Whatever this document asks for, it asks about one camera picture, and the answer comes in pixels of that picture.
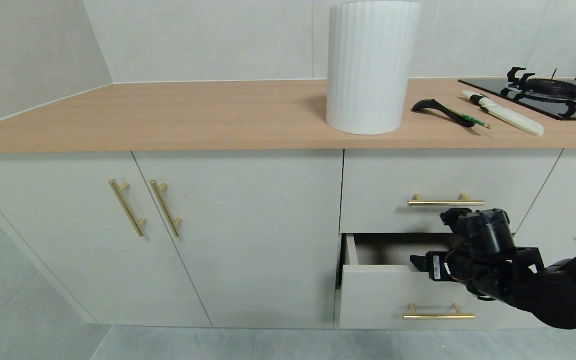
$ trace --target kitchen counter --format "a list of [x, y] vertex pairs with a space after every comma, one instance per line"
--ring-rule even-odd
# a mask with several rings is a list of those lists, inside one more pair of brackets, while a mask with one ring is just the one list
[[406, 109], [436, 99], [492, 129], [464, 128], [438, 111], [406, 110], [388, 134], [352, 135], [325, 122], [326, 80], [113, 84], [0, 121], [0, 154], [93, 151], [576, 148], [576, 121], [557, 121], [496, 96], [541, 123], [535, 137], [459, 98], [455, 78], [411, 79]]

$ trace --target open drawer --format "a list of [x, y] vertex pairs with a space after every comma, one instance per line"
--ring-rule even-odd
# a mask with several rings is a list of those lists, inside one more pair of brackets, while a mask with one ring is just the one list
[[380, 330], [544, 327], [528, 312], [498, 301], [478, 300], [461, 284], [434, 282], [428, 273], [417, 271], [410, 263], [410, 255], [445, 251], [459, 241], [453, 234], [346, 234], [338, 327]]

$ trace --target ribbed white vase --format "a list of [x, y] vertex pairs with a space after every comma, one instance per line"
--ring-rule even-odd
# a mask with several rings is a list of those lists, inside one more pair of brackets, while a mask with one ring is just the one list
[[400, 127], [420, 11], [411, 1], [330, 8], [328, 125], [358, 135]]

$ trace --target drawer front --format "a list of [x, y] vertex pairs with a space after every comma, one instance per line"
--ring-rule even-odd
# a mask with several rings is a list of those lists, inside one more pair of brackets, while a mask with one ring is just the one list
[[[342, 233], [445, 233], [439, 214], [466, 194], [508, 212], [517, 231], [561, 149], [346, 150]], [[446, 205], [411, 206], [415, 194]]]
[[[409, 265], [364, 265], [347, 236], [338, 328], [345, 330], [498, 330], [542, 328], [532, 314], [498, 301], [481, 301], [454, 282], [434, 282]], [[457, 303], [474, 319], [404, 319], [414, 304], [418, 314], [456, 314]]]

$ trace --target gas stove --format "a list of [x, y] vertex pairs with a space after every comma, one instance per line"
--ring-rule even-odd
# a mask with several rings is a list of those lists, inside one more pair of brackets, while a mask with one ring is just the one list
[[534, 77], [523, 67], [508, 71], [507, 79], [460, 79], [462, 84], [494, 94], [553, 119], [576, 121], [576, 78]]

